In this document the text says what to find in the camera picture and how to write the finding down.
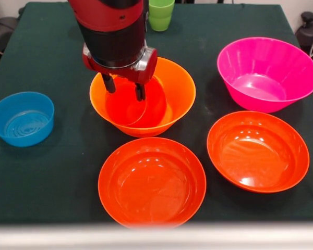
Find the table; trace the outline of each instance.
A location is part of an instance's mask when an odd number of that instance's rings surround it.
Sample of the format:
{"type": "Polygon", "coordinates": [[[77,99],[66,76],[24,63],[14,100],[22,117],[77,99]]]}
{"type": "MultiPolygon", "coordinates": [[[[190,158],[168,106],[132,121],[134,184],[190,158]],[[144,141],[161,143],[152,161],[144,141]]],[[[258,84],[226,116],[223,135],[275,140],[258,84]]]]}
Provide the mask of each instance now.
{"type": "MultiPolygon", "coordinates": [[[[202,162],[207,193],[189,221],[313,220],[313,94],[275,113],[306,141],[310,168],[291,190],[255,194],[228,183],[206,149],[212,124],[241,110],[217,71],[219,51],[233,40],[269,36],[297,45],[277,5],[176,5],[164,33],[148,28],[147,42],[192,75],[196,101],[189,113],[160,136],[183,143],[202,162]]],[[[0,63],[0,99],[20,91],[48,95],[56,108],[53,133],[29,148],[0,140],[0,224],[113,222],[103,209],[97,180],[103,162],[133,140],[92,108],[95,72],[81,59],[83,39],[67,3],[30,3],[0,63]]]]}

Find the bowl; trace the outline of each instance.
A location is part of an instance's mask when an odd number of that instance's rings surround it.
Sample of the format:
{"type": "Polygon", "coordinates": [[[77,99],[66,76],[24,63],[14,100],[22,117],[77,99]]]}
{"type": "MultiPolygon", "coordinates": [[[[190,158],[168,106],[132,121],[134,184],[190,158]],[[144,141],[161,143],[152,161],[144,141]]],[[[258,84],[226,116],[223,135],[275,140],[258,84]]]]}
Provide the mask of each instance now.
{"type": "Polygon", "coordinates": [[[122,132],[133,137],[156,136],[166,131],[192,107],[196,88],[190,74],[173,61],[158,57],[154,76],[159,79],[166,97],[166,111],[157,126],[133,128],[114,122],[105,108],[106,89],[101,74],[97,74],[90,86],[90,101],[96,112],[122,132]]]}
{"type": "Polygon", "coordinates": [[[297,131],[275,116],[256,111],[219,119],[208,134],[207,147],[221,175],[257,193],[294,187],[309,166],[307,146],[297,131]]]}
{"type": "Polygon", "coordinates": [[[0,137],[16,147],[35,145],[51,133],[54,105],[44,94],[20,92],[0,101],[0,137]]]}
{"type": "Polygon", "coordinates": [[[126,78],[116,76],[115,93],[106,93],[105,108],[110,119],[122,126],[134,128],[154,127],[166,111],[166,97],[159,80],[153,76],[145,85],[146,100],[136,98],[136,85],[126,78]]]}
{"type": "Polygon", "coordinates": [[[289,43],[249,37],[222,49],[218,70],[233,100],[272,113],[313,92],[313,60],[289,43]]]}
{"type": "Polygon", "coordinates": [[[206,177],[188,148],[149,137],[130,141],[109,156],[98,189],[107,213],[126,227],[176,227],[199,209],[206,177]]]}

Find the white wall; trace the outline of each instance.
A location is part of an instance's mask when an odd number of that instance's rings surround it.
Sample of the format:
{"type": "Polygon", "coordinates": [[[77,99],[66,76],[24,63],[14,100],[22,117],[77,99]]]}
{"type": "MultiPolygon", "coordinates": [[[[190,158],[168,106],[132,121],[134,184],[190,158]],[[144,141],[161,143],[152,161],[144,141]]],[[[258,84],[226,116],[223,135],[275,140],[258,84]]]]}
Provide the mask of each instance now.
{"type": "MultiPolygon", "coordinates": [[[[216,3],[216,0],[195,0],[195,3],[216,3]]],[[[296,31],[302,25],[301,13],[313,12],[313,0],[234,0],[235,4],[280,4],[292,29],[296,31]]]]}
{"type": "MultiPolygon", "coordinates": [[[[35,0],[37,2],[65,2],[66,0],[35,0]]],[[[18,9],[30,0],[0,0],[0,17],[17,17],[18,9]]],[[[196,3],[216,3],[216,0],[196,0],[196,3]]],[[[301,24],[300,14],[304,11],[313,11],[313,0],[234,0],[234,3],[246,4],[280,4],[286,17],[295,31],[301,24]]]]}

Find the pink bowl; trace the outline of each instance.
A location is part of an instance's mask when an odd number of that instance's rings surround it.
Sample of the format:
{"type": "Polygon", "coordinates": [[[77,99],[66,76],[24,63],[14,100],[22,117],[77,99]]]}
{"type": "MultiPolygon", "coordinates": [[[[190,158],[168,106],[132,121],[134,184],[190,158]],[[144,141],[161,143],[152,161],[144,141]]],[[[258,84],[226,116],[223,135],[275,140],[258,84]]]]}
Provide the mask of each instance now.
{"type": "Polygon", "coordinates": [[[271,113],[313,92],[313,60],[289,43],[249,37],[222,49],[217,66],[233,100],[271,113]]]}

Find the green plastic cup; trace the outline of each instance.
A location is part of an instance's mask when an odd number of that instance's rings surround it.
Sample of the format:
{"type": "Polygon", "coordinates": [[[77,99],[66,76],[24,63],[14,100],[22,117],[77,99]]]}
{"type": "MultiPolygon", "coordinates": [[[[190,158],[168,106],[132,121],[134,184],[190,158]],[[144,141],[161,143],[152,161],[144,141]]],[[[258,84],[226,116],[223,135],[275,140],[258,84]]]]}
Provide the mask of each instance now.
{"type": "Polygon", "coordinates": [[[171,23],[175,0],[149,0],[149,17],[155,31],[165,31],[171,23]]]}

